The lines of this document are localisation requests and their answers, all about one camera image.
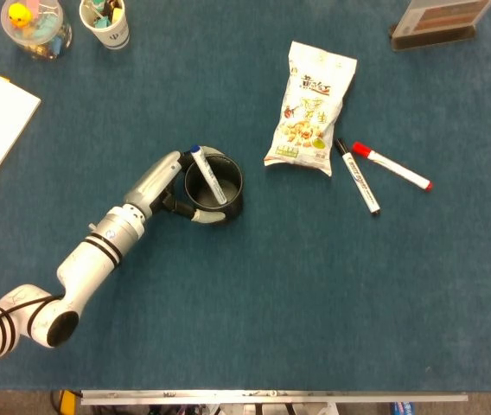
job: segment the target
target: marker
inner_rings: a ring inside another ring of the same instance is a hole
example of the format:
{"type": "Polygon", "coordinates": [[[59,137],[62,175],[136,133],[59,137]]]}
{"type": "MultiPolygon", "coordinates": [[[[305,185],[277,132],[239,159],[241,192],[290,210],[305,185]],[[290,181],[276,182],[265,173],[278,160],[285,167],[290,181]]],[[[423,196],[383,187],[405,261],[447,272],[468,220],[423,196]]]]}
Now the marker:
{"type": "Polygon", "coordinates": [[[381,154],[377,153],[376,151],[362,143],[354,143],[353,151],[369,160],[372,160],[380,166],[385,167],[396,175],[403,177],[405,180],[416,184],[427,192],[430,192],[432,190],[433,185],[430,180],[424,179],[422,176],[419,176],[415,172],[410,171],[400,164],[393,162],[389,158],[382,156],[381,154]]]}
{"type": "Polygon", "coordinates": [[[370,213],[373,215],[379,214],[380,206],[376,201],[373,192],[370,191],[367,181],[360,172],[359,166],[349,152],[348,147],[345,145],[341,138],[335,139],[334,144],[335,148],[340,152],[343,162],[346,164],[346,166],[348,166],[349,173],[353,177],[353,180],[357,185],[357,189],[360,191],[360,195],[363,196],[363,199],[368,206],[368,210],[370,210],[370,213]]]}
{"type": "Polygon", "coordinates": [[[200,168],[200,172],[203,174],[203,177],[205,177],[205,181],[211,188],[211,191],[213,192],[215,199],[217,199],[217,202],[220,205],[224,205],[228,200],[226,199],[225,193],[222,191],[222,188],[220,187],[219,181],[217,180],[217,178],[213,173],[213,169],[211,169],[211,166],[209,165],[207,159],[205,158],[205,154],[203,154],[203,150],[199,145],[194,145],[190,149],[190,153],[192,153],[192,157],[194,158],[197,167],[200,168]]]}

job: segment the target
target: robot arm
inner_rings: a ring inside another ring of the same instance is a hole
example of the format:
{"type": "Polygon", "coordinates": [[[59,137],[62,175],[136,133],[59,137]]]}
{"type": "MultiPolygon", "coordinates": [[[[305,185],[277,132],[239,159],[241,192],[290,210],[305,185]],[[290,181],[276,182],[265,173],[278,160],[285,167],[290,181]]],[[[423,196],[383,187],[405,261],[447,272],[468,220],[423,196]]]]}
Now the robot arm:
{"type": "MultiPolygon", "coordinates": [[[[91,225],[92,231],[57,269],[64,296],[25,284],[0,299],[0,357],[15,348],[20,335],[47,348],[71,336],[88,299],[142,237],[145,221],[166,208],[167,188],[189,163],[188,155],[169,153],[127,193],[122,207],[114,207],[97,226],[91,225]]],[[[171,210],[190,219],[198,216],[184,206],[175,202],[171,210]]]]}

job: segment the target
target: black stripe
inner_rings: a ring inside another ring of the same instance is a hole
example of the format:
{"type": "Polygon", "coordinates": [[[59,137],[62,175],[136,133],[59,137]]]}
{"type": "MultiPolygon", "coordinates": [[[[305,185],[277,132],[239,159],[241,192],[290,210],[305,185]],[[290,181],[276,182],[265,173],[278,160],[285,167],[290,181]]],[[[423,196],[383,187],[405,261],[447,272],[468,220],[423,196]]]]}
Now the black stripe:
{"type": "Polygon", "coordinates": [[[13,350],[13,346],[15,346],[15,336],[17,332],[15,331],[15,324],[13,323],[13,319],[10,316],[10,313],[5,314],[5,318],[7,318],[7,322],[10,324],[10,329],[11,329],[11,341],[10,341],[10,346],[7,348],[7,351],[5,352],[6,354],[9,353],[11,350],[13,350]]]}
{"type": "Polygon", "coordinates": [[[119,251],[119,249],[115,245],[113,245],[113,243],[110,240],[104,238],[99,233],[95,233],[95,232],[91,232],[90,236],[101,239],[103,242],[105,242],[105,244],[109,246],[118,255],[118,262],[121,262],[121,259],[123,259],[123,254],[119,251]]]}
{"type": "Polygon", "coordinates": [[[29,318],[29,322],[27,323],[27,334],[29,335],[29,337],[32,339],[32,323],[34,322],[35,318],[36,318],[36,315],[41,311],[41,309],[43,309],[47,304],[51,303],[52,301],[54,301],[56,298],[50,298],[49,300],[47,301],[44,301],[42,304],[40,304],[36,310],[34,311],[34,313],[32,313],[32,316],[30,316],[29,318]]]}
{"type": "Polygon", "coordinates": [[[5,339],[5,326],[3,325],[3,321],[2,321],[1,318],[0,318],[0,329],[2,330],[2,347],[0,347],[0,356],[1,356],[2,353],[3,353],[3,350],[5,349],[5,342],[6,342],[6,339],[5,339]]]}
{"type": "Polygon", "coordinates": [[[109,258],[113,265],[114,266],[117,266],[117,260],[115,259],[115,257],[113,257],[111,255],[111,253],[109,251],[107,251],[102,245],[100,245],[98,242],[94,241],[94,240],[91,240],[91,239],[84,239],[83,242],[87,242],[89,243],[90,245],[94,245],[96,248],[98,248],[101,252],[103,252],[107,258],[109,258]]]}

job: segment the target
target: clear plastic cup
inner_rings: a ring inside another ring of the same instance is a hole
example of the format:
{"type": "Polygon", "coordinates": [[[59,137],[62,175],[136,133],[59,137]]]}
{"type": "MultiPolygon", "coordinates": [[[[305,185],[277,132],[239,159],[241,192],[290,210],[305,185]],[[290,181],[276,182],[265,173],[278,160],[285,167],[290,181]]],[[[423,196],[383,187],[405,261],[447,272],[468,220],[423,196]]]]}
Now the clear plastic cup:
{"type": "Polygon", "coordinates": [[[61,56],[71,44],[73,31],[63,8],[57,0],[6,0],[2,7],[2,27],[5,33],[22,49],[35,58],[53,60],[61,56]],[[12,13],[10,6],[19,3],[19,14],[12,13]]]}

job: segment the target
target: snack bag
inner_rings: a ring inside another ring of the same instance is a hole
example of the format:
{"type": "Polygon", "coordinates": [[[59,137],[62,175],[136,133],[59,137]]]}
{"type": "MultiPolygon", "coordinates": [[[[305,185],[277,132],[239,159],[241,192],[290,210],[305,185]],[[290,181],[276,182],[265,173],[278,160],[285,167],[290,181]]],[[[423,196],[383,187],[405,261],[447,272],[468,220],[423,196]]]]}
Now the snack bag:
{"type": "Polygon", "coordinates": [[[330,150],[357,60],[293,41],[290,77],[265,166],[299,164],[332,175],[330,150]]]}

